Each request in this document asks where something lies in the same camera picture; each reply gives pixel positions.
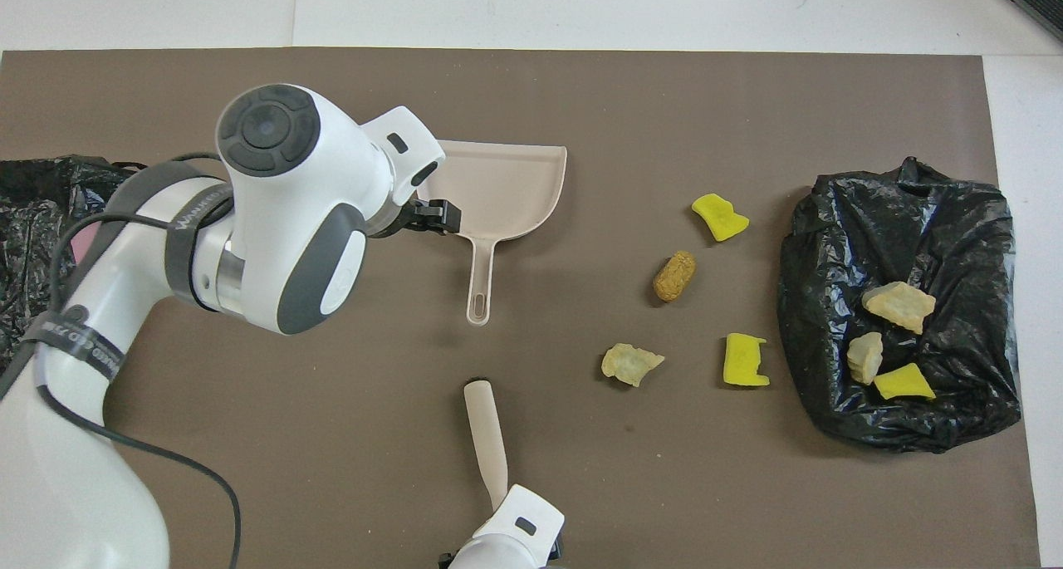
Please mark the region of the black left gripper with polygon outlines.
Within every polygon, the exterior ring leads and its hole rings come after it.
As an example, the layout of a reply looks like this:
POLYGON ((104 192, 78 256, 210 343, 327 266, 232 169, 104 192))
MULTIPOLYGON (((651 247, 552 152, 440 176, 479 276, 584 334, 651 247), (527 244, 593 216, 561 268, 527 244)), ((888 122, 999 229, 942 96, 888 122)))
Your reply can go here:
POLYGON ((459 233, 462 231, 463 213, 448 199, 414 199, 414 204, 399 207, 394 220, 372 233, 370 238, 388 238, 414 224, 414 231, 459 233))

